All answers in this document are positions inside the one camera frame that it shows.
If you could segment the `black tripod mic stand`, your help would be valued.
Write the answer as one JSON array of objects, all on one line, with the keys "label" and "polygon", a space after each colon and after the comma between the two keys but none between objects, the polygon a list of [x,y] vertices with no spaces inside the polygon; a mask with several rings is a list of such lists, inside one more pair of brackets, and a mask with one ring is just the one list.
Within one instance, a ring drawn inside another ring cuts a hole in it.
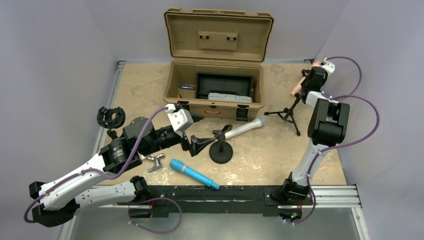
[{"label": "black tripod mic stand", "polygon": [[282,111],[274,111],[274,112],[266,111],[264,115],[265,116],[278,115],[284,122],[293,124],[296,131],[296,135],[301,136],[301,132],[294,118],[294,108],[301,101],[300,93],[296,93],[294,97],[295,97],[295,101],[290,108],[285,107]]}]

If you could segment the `blue microphone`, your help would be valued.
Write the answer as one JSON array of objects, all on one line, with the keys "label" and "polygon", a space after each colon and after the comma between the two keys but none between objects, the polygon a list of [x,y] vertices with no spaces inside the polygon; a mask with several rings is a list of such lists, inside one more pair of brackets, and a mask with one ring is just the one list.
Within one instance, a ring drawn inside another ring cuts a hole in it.
[{"label": "blue microphone", "polygon": [[179,172],[182,173],[190,178],[192,178],[193,180],[209,187],[212,188],[214,190],[219,190],[220,186],[214,182],[212,179],[206,177],[205,175],[197,172],[196,170],[190,168],[189,166],[187,166],[185,163],[183,163],[182,161],[178,160],[178,159],[172,159],[169,163],[169,166]]}]

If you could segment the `pink microphone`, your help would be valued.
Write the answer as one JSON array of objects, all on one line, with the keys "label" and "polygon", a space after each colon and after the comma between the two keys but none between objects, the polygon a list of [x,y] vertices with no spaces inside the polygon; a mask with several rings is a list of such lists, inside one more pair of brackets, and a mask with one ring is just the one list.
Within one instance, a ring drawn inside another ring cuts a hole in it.
[{"label": "pink microphone", "polygon": [[[321,65],[322,61],[321,60],[315,60],[312,64],[311,67],[319,67]],[[300,93],[301,92],[301,84],[302,82],[306,79],[308,72],[310,71],[310,69],[303,69],[302,70],[302,78],[300,79],[300,81],[295,85],[295,87],[293,88],[293,90],[291,91],[290,95],[291,96],[295,96],[295,94]]]}]

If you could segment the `white microphone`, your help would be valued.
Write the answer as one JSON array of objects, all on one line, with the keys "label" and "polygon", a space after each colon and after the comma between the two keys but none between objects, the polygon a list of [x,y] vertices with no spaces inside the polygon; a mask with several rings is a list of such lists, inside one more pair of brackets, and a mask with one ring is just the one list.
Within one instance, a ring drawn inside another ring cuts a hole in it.
[{"label": "white microphone", "polygon": [[235,129],[232,129],[225,133],[225,139],[231,139],[233,137],[236,137],[240,134],[243,134],[245,132],[248,132],[250,130],[261,128],[267,123],[266,119],[264,117],[257,117],[254,120],[245,123],[239,127],[236,127]]}]

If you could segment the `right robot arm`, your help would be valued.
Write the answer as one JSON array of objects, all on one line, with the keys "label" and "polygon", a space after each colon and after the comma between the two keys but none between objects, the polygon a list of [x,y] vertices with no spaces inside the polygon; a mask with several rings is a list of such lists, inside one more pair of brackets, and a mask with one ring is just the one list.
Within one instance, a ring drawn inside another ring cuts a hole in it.
[{"label": "right robot arm", "polygon": [[313,108],[307,128],[309,142],[300,163],[282,186],[269,194],[275,201],[292,204],[304,200],[310,194],[312,179],[327,150],[342,143],[346,137],[351,107],[322,93],[328,76],[325,68],[313,66],[306,72],[300,92],[295,95],[296,103],[303,102]]}]

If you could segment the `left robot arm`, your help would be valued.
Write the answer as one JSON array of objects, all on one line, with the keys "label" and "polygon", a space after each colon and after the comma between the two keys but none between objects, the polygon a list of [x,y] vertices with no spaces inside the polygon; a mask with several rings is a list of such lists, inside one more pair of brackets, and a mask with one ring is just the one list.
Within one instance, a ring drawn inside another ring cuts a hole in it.
[{"label": "left robot arm", "polygon": [[214,138],[186,135],[186,130],[202,116],[184,109],[167,109],[166,114],[170,125],[155,129],[151,117],[139,117],[123,128],[121,136],[111,130],[111,142],[70,173],[51,182],[31,183],[29,194],[33,202],[25,210],[24,221],[51,228],[89,208],[125,203],[142,205],[153,201],[142,176],[111,186],[99,186],[99,183],[119,178],[161,150],[180,145],[183,151],[196,156],[215,141]]}]

